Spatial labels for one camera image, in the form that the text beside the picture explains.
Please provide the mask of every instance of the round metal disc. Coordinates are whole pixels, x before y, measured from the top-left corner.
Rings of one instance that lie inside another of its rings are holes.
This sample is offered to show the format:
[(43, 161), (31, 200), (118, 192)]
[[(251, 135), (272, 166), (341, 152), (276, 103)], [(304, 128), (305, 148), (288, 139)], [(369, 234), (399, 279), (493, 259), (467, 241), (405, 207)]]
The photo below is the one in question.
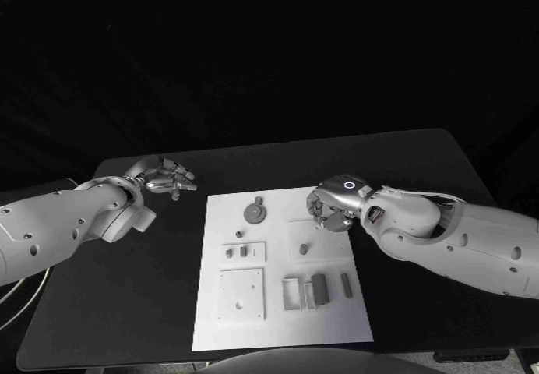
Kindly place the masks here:
[(259, 224), (266, 217), (266, 209), (259, 204), (251, 204), (245, 208), (243, 217), (249, 224)]

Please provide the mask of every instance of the table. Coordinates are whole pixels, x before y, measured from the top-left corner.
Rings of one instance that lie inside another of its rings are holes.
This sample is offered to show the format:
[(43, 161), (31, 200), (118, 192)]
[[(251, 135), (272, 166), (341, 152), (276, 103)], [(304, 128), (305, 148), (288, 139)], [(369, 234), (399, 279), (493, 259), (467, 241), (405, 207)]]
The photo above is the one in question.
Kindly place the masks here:
[[(147, 232), (83, 243), (56, 266), (17, 354), (21, 369), (203, 362), (258, 351), (190, 351), (209, 195), (304, 187), (349, 172), (373, 188), (445, 192), (496, 206), (444, 129), (164, 156), (193, 170), (199, 189), (176, 203), (145, 192), (157, 213)], [(138, 159), (106, 160), (95, 178)], [(350, 242), (374, 342), (331, 347), (389, 353), (539, 345), (537, 301), (491, 295), (390, 259), (360, 226)]]

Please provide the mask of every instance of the robotic hand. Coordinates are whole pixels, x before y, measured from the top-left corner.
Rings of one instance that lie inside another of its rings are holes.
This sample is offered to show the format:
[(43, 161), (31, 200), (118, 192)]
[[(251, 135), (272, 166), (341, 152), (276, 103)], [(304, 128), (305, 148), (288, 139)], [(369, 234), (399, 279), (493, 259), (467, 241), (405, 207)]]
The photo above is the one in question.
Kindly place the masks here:
[(144, 206), (142, 191), (168, 192), (176, 201), (181, 189), (196, 190), (193, 179), (181, 165), (151, 155), (121, 177), (0, 206), (0, 286), (66, 260), (88, 240), (112, 243), (131, 228), (144, 232), (155, 213)]
[[(359, 218), (382, 251), (483, 291), (539, 298), (539, 221), (451, 195), (409, 192), (337, 175), (307, 197), (314, 221), (330, 231)], [(423, 196), (452, 200), (435, 203)], [(323, 216), (323, 206), (333, 213)]]

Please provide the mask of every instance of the black background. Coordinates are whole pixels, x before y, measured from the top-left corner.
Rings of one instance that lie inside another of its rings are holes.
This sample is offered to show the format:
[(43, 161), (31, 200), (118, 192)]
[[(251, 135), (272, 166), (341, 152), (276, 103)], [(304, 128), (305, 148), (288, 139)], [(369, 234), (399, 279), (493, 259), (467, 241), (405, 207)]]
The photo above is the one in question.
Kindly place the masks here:
[(521, 4), (0, 2), (0, 189), (111, 157), (441, 127), (536, 217), (537, 31)]

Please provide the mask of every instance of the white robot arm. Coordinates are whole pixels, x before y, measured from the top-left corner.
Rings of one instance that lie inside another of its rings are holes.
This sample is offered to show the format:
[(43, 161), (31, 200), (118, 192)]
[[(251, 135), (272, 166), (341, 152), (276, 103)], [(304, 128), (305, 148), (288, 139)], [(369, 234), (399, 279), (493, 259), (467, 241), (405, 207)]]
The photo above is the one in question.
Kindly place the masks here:
[[(434, 203), (425, 196), (451, 199)], [(333, 209), (321, 216), (323, 204)], [(539, 298), (537, 220), (507, 210), (465, 203), (454, 196), (374, 191), (351, 175), (330, 178), (307, 198), (312, 219), (330, 231), (346, 231), (353, 218), (393, 259), (483, 291)]]
[(88, 240), (112, 243), (134, 228), (144, 232), (155, 213), (141, 192), (196, 190), (194, 175), (160, 156), (144, 157), (122, 177), (96, 178), (0, 206), (0, 286), (34, 275), (75, 253)]

